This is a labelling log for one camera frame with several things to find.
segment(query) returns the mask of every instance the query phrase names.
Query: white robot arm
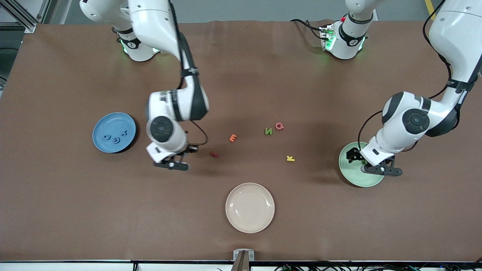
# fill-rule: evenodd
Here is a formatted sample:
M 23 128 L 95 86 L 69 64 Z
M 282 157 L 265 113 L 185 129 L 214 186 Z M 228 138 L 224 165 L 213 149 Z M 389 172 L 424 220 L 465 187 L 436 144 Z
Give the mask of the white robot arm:
M 443 98 L 433 101 L 409 92 L 393 95 L 382 111 L 384 127 L 359 154 L 358 149 L 347 154 L 349 160 L 364 159 L 369 163 L 362 171 L 399 176 L 399 169 L 393 173 L 387 170 L 396 153 L 423 135 L 441 136 L 457 125 L 460 108 L 482 65 L 482 2 L 447 0 L 430 28 L 429 40 L 452 67 Z
M 373 10 L 385 0 L 345 0 L 348 14 L 321 30 L 322 48 L 340 59 L 353 58 L 362 49 Z
M 127 50 L 129 56 L 137 51 L 144 61 L 153 56 L 152 48 L 174 55 L 181 63 L 181 82 L 176 89 L 151 93 L 147 104 L 147 135 L 152 141 L 146 148 L 154 165 L 163 168 L 187 170 L 187 163 L 175 161 L 186 153 L 196 152 L 198 145 L 187 142 L 186 132 L 178 122 L 202 119 L 209 110 L 206 93 L 199 80 L 199 72 L 194 64 L 185 36 L 177 27 L 174 6 L 170 0 L 128 0 L 128 17 L 121 12 L 124 0 L 81 0 L 84 13 L 94 21 L 108 22 L 123 38 L 129 32 L 136 41 Z

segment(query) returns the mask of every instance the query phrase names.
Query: yellow stripe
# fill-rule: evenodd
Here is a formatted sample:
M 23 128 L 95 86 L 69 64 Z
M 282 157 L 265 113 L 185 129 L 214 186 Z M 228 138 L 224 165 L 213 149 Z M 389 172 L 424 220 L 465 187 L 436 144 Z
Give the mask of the yellow stripe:
M 428 14 L 432 14 L 433 12 L 433 5 L 431 0 L 425 0 L 425 5 L 427 6 Z

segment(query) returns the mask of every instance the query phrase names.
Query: green plate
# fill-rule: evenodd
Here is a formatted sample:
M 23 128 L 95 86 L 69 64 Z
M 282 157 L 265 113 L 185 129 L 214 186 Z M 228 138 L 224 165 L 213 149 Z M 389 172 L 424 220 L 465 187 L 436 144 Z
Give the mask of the green plate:
M 360 142 L 360 147 L 366 146 L 365 142 Z M 340 166 L 341 173 L 352 184 L 359 187 L 372 187 L 380 183 L 383 179 L 381 175 L 374 175 L 363 173 L 361 167 L 363 163 L 361 161 L 353 161 L 348 163 L 347 151 L 352 148 L 358 148 L 358 142 L 353 142 L 346 145 L 340 153 L 338 158 L 338 165 Z

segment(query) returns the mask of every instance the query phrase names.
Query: brown tabletop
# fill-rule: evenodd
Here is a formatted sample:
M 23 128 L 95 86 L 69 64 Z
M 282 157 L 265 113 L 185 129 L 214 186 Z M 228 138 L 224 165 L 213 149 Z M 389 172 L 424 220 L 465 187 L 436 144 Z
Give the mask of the brown tabletop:
M 403 176 L 364 189 L 338 169 L 341 149 L 391 95 L 444 86 L 421 26 L 375 22 L 360 54 L 340 61 L 295 23 L 181 25 L 211 104 L 199 121 L 209 143 L 185 158 L 188 172 L 154 167 L 145 150 L 146 101 L 177 86 L 174 57 L 131 61 L 109 26 L 37 26 L 0 100 L 0 258 L 224 259 L 247 247 L 258 260 L 477 259 L 481 84 L 456 130 L 396 156 Z M 93 127 L 117 111 L 138 121 L 139 138 L 102 153 Z M 277 122 L 285 129 L 265 135 Z M 362 139 L 381 127 L 375 118 Z M 245 182 L 265 186 L 276 205 L 255 234 L 225 214 Z

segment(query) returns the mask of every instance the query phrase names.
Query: white plate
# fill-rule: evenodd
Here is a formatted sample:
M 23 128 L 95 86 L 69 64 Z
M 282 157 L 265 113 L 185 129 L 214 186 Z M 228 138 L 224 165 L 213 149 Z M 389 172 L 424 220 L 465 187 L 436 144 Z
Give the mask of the white plate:
M 264 230 L 274 216 L 274 200 L 269 191 L 255 183 L 238 185 L 226 200 L 226 216 L 237 230 L 255 233 Z

